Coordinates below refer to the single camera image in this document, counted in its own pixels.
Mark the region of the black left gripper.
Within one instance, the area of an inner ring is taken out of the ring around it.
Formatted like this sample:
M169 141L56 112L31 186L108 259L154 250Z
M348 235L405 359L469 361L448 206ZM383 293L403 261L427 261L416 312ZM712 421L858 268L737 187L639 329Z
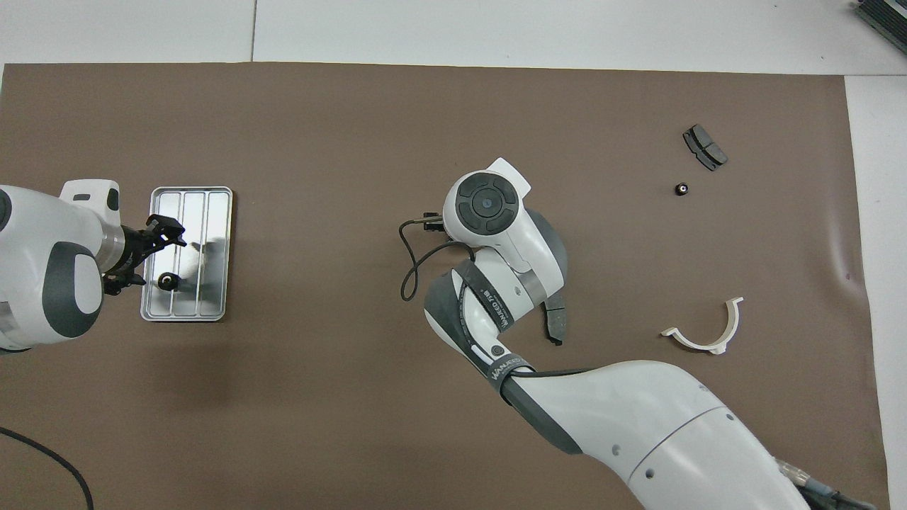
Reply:
M184 229L179 229L179 222L175 217L163 215L150 215L145 229L133 230L124 227L124 250L113 267L103 274L103 293L116 296L124 288L145 286L147 281L136 274L135 269L158 249L171 245L187 246L184 232Z

